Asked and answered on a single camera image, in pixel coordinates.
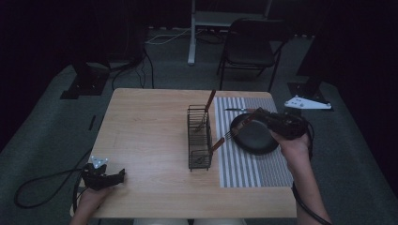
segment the black wire rack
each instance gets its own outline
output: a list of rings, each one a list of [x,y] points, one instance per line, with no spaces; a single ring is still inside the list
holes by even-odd
[[[187,110],[188,167],[207,169],[211,166],[211,128],[205,105],[190,105]]]

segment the white desk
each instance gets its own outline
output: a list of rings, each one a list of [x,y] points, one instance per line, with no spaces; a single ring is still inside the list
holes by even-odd
[[[196,25],[205,26],[230,26],[234,20],[239,18],[267,18],[272,0],[267,1],[264,14],[249,14],[249,13],[229,13],[229,12],[215,12],[215,11],[196,11],[196,0],[192,0],[191,12],[191,42],[190,52],[188,54],[188,65],[195,64],[195,50],[196,50]]]

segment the human arm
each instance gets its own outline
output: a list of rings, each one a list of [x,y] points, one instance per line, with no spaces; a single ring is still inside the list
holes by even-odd
[[[83,192],[76,212],[69,225],[86,225],[94,212],[105,201],[106,197],[113,190],[113,187],[106,187],[101,190],[88,188]]]
[[[287,167],[293,175],[295,186],[302,201],[313,212],[324,220],[331,222],[328,212],[323,204],[318,184],[311,167],[308,146],[310,140],[307,134],[295,140],[287,140],[281,135],[271,131],[272,137],[280,144],[282,154],[286,158]],[[319,224],[304,209],[297,204],[298,225]]]

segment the striped placemat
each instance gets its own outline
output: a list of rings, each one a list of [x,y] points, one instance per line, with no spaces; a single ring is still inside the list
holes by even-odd
[[[215,97],[217,137],[230,129],[230,124],[242,112],[228,112],[227,108],[258,108],[276,112],[271,98]],[[225,142],[218,150],[220,186],[222,188],[291,187],[293,177],[278,148],[266,155],[255,156],[243,151],[233,140]]]

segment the dark background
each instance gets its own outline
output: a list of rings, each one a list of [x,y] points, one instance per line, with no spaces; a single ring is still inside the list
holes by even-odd
[[[197,8],[261,13],[264,5],[212,3],[198,1]],[[298,75],[338,87],[396,194],[397,11],[397,1],[278,0],[269,15],[286,19],[299,36],[316,36]],[[141,54],[146,27],[190,24],[186,0],[1,1],[0,149],[65,66],[131,60]]]

